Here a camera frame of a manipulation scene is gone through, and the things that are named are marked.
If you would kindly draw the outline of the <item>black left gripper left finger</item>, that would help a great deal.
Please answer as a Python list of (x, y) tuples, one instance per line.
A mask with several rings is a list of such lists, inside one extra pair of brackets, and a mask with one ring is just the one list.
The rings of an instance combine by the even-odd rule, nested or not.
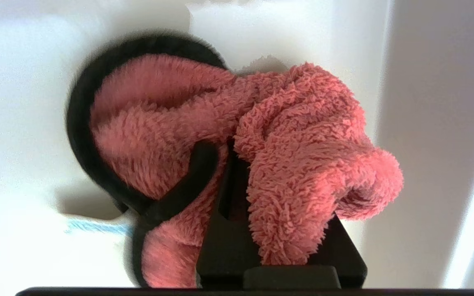
[(245, 272), (258, 267), (261, 261), (249, 229), (249, 163), (238, 157), (233, 142), (228, 143), (228, 149), (223, 178), (196, 262), (199, 288), (243, 288)]

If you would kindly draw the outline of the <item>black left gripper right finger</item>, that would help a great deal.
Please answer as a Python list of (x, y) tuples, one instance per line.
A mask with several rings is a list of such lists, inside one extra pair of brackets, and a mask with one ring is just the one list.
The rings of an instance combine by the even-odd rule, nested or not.
[(328, 222), (324, 239), (310, 255), (308, 265), (333, 266), (341, 288), (362, 288), (367, 277), (367, 265), (336, 215)]

